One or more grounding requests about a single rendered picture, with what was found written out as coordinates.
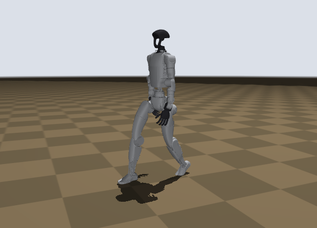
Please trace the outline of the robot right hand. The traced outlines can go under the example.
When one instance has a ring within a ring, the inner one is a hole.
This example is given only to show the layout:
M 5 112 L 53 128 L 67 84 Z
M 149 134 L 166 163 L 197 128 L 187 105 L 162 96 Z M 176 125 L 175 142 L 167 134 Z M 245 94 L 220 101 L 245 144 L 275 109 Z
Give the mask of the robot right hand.
M 149 100 L 151 100 L 151 97 L 149 97 Z M 157 115 L 159 115 L 160 112 L 157 110 L 154 110 L 152 113 L 153 113 L 153 115 L 157 116 Z

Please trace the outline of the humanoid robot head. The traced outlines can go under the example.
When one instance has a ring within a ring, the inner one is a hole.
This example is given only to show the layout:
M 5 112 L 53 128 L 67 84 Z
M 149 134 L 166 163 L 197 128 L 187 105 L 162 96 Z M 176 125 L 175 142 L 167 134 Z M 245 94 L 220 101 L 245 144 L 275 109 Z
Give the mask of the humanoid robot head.
M 170 37 L 169 33 L 165 30 L 160 29 L 160 30 L 156 30 L 155 32 L 153 32 L 152 36 L 154 38 L 154 47 L 158 48 L 158 51 L 156 53 L 161 53 L 160 50 L 165 51 L 164 46 L 161 46 L 160 44 L 165 38 Z M 158 45 L 156 45 L 156 39 L 159 39 Z

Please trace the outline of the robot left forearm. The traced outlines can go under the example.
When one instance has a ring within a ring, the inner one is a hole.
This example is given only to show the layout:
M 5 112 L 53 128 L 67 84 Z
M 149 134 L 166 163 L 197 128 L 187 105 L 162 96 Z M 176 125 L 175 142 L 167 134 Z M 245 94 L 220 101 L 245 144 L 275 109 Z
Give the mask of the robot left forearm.
M 171 83 L 171 87 L 167 88 L 167 98 L 166 98 L 167 109 L 171 109 L 174 103 L 175 80 L 171 79 L 170 83 Z

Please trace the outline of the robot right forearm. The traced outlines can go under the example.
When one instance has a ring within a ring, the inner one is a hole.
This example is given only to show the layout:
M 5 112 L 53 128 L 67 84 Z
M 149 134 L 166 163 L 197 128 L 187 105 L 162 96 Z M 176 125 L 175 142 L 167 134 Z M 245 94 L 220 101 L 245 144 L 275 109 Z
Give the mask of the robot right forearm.
M 149 96 L 148 96 L 148 98 L 152 97 L 152 96 L 155 96 L 155 91 L 154 91 L 155 87 L 152 87 L 150 82 L 148 82 L 148 87 L 149 87 Z

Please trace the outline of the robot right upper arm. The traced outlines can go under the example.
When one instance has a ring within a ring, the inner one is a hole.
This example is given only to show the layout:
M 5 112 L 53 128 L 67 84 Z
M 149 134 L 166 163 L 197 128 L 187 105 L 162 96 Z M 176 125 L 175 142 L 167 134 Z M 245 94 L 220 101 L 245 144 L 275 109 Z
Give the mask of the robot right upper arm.
M 149 67 L 149 60 L 150 60 L 150 55 L 147 56 L 148 67 Z M 150 82 L 150 75 L 147 76 L 147 81 Z

